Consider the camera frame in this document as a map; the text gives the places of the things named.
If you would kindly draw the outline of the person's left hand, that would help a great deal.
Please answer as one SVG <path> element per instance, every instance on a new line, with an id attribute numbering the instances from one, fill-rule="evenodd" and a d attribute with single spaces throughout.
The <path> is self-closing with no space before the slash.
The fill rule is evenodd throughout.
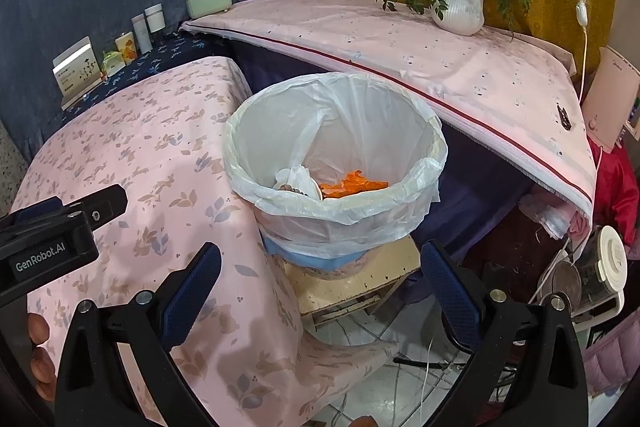
<path id="1" fill-rule="evenodd" d="M 35 378 L 38 395 L 47 402 L 53 402 L 56 392 L 55 367 L 43 343 L 50 338 L 50 327 L 40 314 L 27 314 L 28 335 L 35 347 L 32 348 L 30 370 Z"/>

